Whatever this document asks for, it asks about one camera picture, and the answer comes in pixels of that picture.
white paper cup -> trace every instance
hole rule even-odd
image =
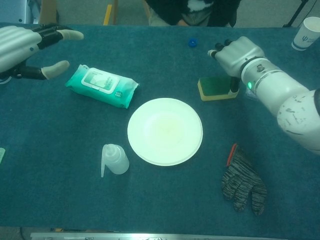
[[[304,51],[320,37],[320,17],[307,17],[298,33],[294,37],[291,46],[298,51]]]

yellow sponge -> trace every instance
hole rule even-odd
[[[198,89],[202,101],[234,99],[238,92],[230,91],[231,77],[201,77]]]

plate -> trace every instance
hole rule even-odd
[[[141,105],[128,123],[133,151],[148,163],[173,166],[199,149],[203,128],[196,111],[174,98],[157,98]]]

blue bottle cap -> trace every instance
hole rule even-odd
[[[188,45],[189,45],[190,48],[196,47],[197,44],[198,44],[198,40],[196,38],[190,38],[189,39]]]

teal wet wipes package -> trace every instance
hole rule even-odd
[[[139,84],[128,77],[79,65],[65,86],[77,94],[127,109]]]

